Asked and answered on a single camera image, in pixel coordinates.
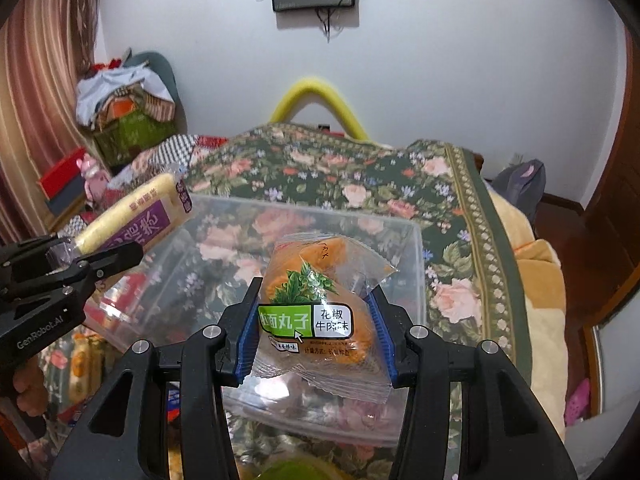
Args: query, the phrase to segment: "human hand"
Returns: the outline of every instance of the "human hand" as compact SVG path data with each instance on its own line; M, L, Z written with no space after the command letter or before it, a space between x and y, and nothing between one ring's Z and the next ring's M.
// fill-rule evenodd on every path
M32 357L15 371L14 388L18 392L18 409L29 416L38 416L45 412L49 394L44 387L44 374L38 367L37 357Z

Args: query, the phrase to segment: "pile of clothes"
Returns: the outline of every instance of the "pile of clothes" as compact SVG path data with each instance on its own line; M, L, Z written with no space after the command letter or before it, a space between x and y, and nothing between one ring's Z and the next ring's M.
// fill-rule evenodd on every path
M157 52L94 65L78 83L76 120L112 168L175 133L174 74Z

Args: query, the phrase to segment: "packaged snack with green label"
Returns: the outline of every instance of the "packaged snack with green label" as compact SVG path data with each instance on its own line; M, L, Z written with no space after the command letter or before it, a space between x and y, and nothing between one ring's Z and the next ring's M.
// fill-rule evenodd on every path
M332 394L384 402L390 381L362 298L394 271L351 238L284 238L262 280L255 373L293 371Z

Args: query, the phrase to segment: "yellow foam tube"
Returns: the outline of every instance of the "yellow foam tube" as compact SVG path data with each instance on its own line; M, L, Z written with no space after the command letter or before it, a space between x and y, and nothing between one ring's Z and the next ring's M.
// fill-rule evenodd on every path
M347 129L346 133L352 139L369 140L369 136L364 131L364 128L360 125L352 111L349 110L349 107L338 92L324 81L314 77L305 77L289 89L273 112L270 122L282 123L287 121L293 107L307 94L316 94L324 99L338 120Z

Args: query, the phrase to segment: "bed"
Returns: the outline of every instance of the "bed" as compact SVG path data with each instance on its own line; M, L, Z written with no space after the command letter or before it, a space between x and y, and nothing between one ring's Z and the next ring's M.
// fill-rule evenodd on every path
M431 140L392 149L275 123L228 142L174 136L142 153L115 184L126 186L149 166L171 162L184 167L193 194L363 210L417 222L431 327L462 344L497 341L564 436L567 354L559 261L549 244L535 240L524 215L484 183L471 152ZM63 233L83 225L74 218ZM461 405L454 389L448 478L456 473ZM385 479L393 460L389 448L323 442L236 415L228 423L237 457L258 469L292 442L297 451L356 478Z

